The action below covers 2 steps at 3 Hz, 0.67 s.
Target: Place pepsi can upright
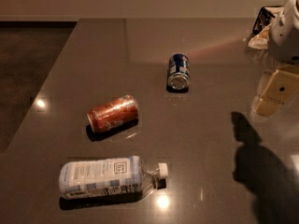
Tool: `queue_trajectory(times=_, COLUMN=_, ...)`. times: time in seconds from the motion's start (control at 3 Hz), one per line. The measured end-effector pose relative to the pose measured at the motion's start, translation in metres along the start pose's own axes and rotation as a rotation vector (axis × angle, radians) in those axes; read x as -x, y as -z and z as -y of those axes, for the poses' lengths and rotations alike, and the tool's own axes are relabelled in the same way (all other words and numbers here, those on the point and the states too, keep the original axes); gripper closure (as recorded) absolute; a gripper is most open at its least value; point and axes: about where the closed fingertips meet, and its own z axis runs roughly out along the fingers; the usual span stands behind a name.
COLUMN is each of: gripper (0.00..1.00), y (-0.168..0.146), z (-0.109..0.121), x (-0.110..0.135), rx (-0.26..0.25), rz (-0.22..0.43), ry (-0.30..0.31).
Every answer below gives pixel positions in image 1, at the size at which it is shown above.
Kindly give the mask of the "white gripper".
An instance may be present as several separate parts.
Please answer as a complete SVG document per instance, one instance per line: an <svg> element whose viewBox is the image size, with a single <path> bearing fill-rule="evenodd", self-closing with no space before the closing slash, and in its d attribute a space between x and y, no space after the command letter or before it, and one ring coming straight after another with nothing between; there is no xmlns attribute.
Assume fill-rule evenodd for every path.
<svg viewBox="0 0 299 224"><path fill-rule="evenodd" d="M299 63L299 19L296 16L277 17L269 30L269 54L282 63ZM256 96L251 104L253 113L273 116L299 90L299 67L284 65L269 78L262 97Z"/></svg>

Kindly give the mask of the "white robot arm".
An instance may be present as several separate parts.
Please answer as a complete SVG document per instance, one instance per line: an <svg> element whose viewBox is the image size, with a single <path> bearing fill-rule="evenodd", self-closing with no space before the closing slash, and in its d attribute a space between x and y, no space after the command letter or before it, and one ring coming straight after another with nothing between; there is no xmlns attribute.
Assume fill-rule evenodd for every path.
<svg viewBox="0 0 299 224"><path fill-rule="evenodd" d="M299 90L299 0L262 7L248 47L266 58L252 112L271 117Z"/></svg>

